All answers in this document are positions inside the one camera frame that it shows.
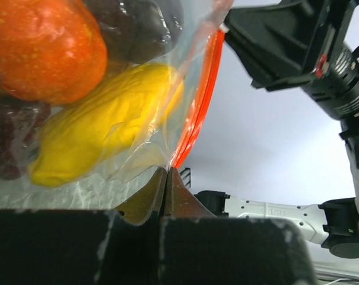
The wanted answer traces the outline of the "purple grape bunch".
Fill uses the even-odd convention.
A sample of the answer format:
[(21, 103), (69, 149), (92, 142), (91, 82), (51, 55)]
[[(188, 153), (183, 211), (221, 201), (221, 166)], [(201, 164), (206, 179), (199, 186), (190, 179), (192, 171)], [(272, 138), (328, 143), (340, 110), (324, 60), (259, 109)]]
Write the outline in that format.
[(0, 97), (0, 180), (12, 181), (25, 175), (39, 153), (37, 129), (51, 113), (41, 101)]

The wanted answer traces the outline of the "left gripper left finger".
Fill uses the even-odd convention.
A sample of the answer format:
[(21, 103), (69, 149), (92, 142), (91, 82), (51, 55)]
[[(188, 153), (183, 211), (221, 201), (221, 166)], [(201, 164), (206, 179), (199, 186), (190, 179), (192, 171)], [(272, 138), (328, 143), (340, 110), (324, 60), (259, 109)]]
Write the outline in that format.
[(167, 170), (158, 168), (149, 181), (115, 209), (113, 225), (158, 226), (162, 215)]

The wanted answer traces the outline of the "small orange pumpkin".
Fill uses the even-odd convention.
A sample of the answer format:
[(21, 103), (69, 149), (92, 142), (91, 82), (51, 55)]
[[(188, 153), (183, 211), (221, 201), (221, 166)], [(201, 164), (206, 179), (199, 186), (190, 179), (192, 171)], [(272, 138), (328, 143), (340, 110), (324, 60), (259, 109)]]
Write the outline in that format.
[(0, 1), (0, 86), (9, 94), (73, 103), (106, 67), (106, 45), (83, 1)]

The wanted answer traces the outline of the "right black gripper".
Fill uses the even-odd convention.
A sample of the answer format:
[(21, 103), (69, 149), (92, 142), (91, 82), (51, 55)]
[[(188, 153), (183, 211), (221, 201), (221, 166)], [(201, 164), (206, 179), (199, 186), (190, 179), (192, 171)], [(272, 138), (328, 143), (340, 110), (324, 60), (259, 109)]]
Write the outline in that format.
[(225, 39), (254, 88), (280, 90), (314, 79), (302, 90), (325, 113), (357, 121), (359, 63), (344, 40), (358, 6), (359, 1), (281, 1), (237, 7), (224, 20)]

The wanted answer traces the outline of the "clear zip top bag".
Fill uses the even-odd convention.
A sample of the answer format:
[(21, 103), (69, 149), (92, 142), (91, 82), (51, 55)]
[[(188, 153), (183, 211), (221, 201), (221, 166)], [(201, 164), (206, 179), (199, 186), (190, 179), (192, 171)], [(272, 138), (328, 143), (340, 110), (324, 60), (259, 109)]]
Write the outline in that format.
[(231, 1), (0, 1), (0, 180), (59, 187), (146, 141)]

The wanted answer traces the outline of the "dark avocado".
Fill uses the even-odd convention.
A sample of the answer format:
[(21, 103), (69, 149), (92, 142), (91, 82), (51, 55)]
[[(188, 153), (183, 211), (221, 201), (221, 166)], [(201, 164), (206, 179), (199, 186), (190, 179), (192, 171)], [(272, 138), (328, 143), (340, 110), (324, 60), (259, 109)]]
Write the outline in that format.
[(171, 52), (183, 30), (183, 7), (177, 0), (84, 3), (99, 24), (109, 56), (133, 64)]

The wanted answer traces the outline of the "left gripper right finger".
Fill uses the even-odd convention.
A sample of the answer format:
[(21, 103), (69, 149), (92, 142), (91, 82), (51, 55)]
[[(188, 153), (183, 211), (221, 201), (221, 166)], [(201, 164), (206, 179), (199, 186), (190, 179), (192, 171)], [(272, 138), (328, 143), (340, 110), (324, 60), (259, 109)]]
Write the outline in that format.
[(171, 168), (167, 175), (163, 213), (164, 216), (184, 219), (215, 218), (185, 187), (176, 168)]

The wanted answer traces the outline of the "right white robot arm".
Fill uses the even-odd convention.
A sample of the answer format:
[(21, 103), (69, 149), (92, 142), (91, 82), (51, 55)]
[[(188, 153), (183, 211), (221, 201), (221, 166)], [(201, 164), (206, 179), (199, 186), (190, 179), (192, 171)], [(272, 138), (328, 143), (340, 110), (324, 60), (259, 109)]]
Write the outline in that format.
[(340, 258), (359, 258), (359, 46), (344, 42), (358, 1), (281, 1), (231, 9), (225, 41), (252, 86), (267, 91), (301, 88), (341, 124), (355, 197), (322, 204), (281, 205), (201, 191), (197, 199), (219, 217), (279, 217), (304, 238)]

